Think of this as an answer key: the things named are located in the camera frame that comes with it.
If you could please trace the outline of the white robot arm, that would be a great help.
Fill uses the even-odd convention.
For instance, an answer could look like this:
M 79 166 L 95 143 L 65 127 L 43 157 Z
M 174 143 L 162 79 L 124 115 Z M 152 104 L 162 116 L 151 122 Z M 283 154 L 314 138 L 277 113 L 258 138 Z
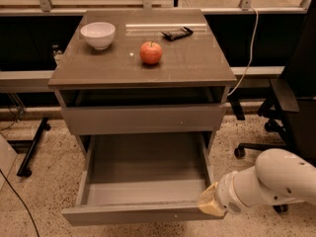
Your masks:
M 213 183 L 197 199 L 205 214 L 245 213 L 257 205 L 316 204 L 316 168 L 284 149 L 268 149 L 255 165 L 233 171 Z

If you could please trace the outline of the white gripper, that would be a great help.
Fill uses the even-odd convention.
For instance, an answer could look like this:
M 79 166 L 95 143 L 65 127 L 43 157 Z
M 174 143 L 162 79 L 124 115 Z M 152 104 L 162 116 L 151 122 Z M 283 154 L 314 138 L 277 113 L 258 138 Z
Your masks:
M 197 199 L 198 209 L 209 215 L 224 216 L 225 212 L 241 214 L 250 207 L 244 201 L 244 195 L 250 187 L 250 177 L 245 171 L 233 171 L 224 175 L 219 183 L 209 186 Z

